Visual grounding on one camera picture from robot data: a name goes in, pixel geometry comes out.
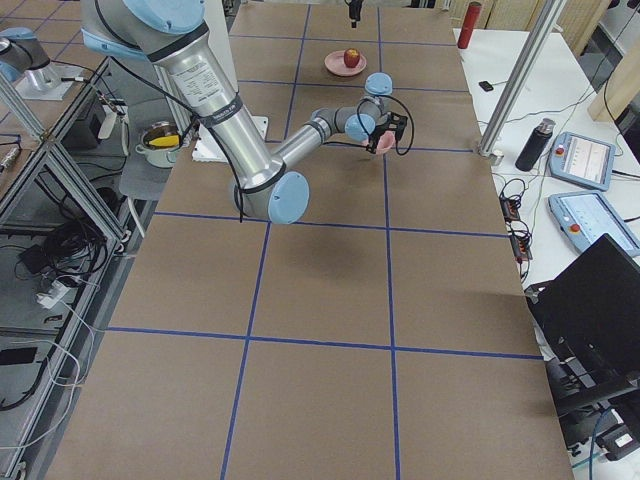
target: red apple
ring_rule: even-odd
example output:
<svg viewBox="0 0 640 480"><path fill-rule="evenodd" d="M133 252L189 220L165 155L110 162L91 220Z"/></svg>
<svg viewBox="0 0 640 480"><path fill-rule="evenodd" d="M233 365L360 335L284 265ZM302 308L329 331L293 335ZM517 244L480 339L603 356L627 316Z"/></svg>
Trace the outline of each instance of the red apple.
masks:
<svg viewBox="0 0 640 480"><path fill-rule="evenodd" d="M356 68L360 62L360 52L355 48L347 48L344 51L344 64L349 68Z"/></svg>

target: pink plate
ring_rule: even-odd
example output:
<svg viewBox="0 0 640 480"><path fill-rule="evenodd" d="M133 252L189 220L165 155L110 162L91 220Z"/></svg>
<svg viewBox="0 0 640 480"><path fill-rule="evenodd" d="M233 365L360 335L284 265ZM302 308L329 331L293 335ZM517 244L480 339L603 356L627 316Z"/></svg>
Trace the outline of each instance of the pink plate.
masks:
<svg viewBox="0 0 640 480"><path fill-rule="evenodd" d="M367 146L369 142L366 140L362 142L363 146ZM380 140L378 140L378 147L376 148L376 153L374 155L382 155L391 150L396 144L396 136L393 132L387 130L382 134Z"/></svg>
<svg viewBox="0 0 640 480"><path fill-rule="evenodd" d="M367 66L367 59L362 52L360 52L360 61L358 62L358 65L353 68L349 68L344 64L344 50L338 50L327 55L324 59L324 65L327 67L327 70L334 75L338 75L339 77L353 77L365 69Z"/></svg>

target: light blue joint cap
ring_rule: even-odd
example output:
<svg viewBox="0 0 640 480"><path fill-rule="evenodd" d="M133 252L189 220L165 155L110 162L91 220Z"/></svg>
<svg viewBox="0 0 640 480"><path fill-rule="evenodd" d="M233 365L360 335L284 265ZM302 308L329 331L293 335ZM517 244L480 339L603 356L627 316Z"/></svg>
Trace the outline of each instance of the light blue joint cap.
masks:
<svg viewBox="0 0 640 480"><path fill-rule="evenodd" d="M309 184L298 172L287 172L276 183L269 199L269 219L273 223L297 221L309 204Z"/></svg>
<svg viewBox="0 0 640 480"><path fill-rule="evenodd" d="M146 25L173 35L195 30L204 19L204 0L122 1Z"/></svg>
<svg viewBox="0 0 640 480"><path fill-rule="evenodd" d="M358 115L353 114L344 124L344 133L349 135L356 142L364 142L365 140L368 140L369 135L367 135L367 133L373 132L376 128L376 122L371 115L361 113L360 120L361 122L358 121ZM364 125L366 131L362 129L361 123Z"/></svg>
<svg viewBox="0 0 640 480"><path fill-rule="evenodd" d="M27 27L13 27L7 28L0 32L0 37L8 38L9 40L35 40L36 35Z"/></svg>
<svg viewBox="0 0 640 480"><path fill-rule="evenodd" d="M19 70L4 62L0 62L0 74L10 82L15 82L21 75Z"/></svg>
<svg viewBox="0 0 640 480"><path fill-rule="evenodd" d="M88 32L84 28L82 30L82 36L84 37L84 44L89 50L107 55L110 57L118 58L130 58L132 60L146 60L147 56L142 53L142 50L130 48L120 43L116 43L113 40L99 37L91 32Z"/></svg>
<svg viewBox="0 0 640 480"><path fill-rule="evenodd" d="M393 92L393 80L386 73L372 73L367 78L364 89L370 95L391 95L391 92Z"/></svg>

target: white table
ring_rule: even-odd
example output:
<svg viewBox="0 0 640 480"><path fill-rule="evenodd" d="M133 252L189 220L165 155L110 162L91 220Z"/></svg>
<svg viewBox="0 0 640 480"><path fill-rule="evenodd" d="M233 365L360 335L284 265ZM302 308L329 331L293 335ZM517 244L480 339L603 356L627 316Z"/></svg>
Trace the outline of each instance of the white table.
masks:
<svg viewBox="0 0 640 480"><path fill-rule="evenodd" d="M484 122L489 121L495 109L504 84L496 86L492 92L485 92L479 87L478 82L486 80L499 83L507 80L527 35L527 32L476 30L469 48L460 50L482 131L486 127ZM612 122L594 122L589 116L587 108L595 98L595 93L559 33L552 34L547 41L509 118L516 119L530 112L542 110L561 110L584 98L585 93L591 95L575 108L575 112L571 107L561 113L541 113L506 124L495 146L505 154L502 163L493 167L496 189L500 191L505 181L514 178L521 178L529 184L520 208L522 219L533 229L533 261L525 286L555 278L578 256L549 212L547 197L555 193L582 189L545 176L546 159L541 160L536 168L528 173L515 168L518 154L542 118L548 117L556 122L554 136L562 131L570 131L612 144L617 140L622 155L616 158L614 169L640 175L640 164L622 135L618 135L615 125ZM513 187L513 190L506 193L517 193L520 189L519 185ZM605 196L622 218L640 215L640 181L614 175ZM640 237L640 220L628 225L636 236ZM640 263L640 257L636 257L635 260ZM588 457L588 448L583 450L586 450L586 453L572 459L573 464ZM575 468L574 475L577 480L587 479L589 475L586 464ZM598 480L637 480L640 478L640 451L618 462L596 460L594 477Z"/></svg>

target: thermos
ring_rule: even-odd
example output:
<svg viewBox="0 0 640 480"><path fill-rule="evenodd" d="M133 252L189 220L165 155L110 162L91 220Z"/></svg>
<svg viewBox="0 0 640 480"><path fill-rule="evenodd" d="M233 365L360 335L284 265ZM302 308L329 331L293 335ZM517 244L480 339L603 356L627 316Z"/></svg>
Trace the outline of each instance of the thermos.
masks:
<svg viewBox="0 0 640 480"><path fill-rule="evenodd" d="M540 125L533 129L531 136L529 136L529 140L527 140L527 144L524 146L516 160L516 168L518 170L528 172L533 168L540 158L540 155L542 155L544 147L547 146L549 139L553 135L553 127L555 125L556 122L553 120L543 118Z"/></svg>
<svg viewBox="0 0 640 480"><path fill-rule="evenodd" d="M471 40L471 34L473 33L473 28L476 26L478 17L480 17L481 10L482 4L480 2L469 3L467 13L464 16L464 22L462 22L460 37L458 37L458 48L464 49L469 46L469 40Z"/></svg>

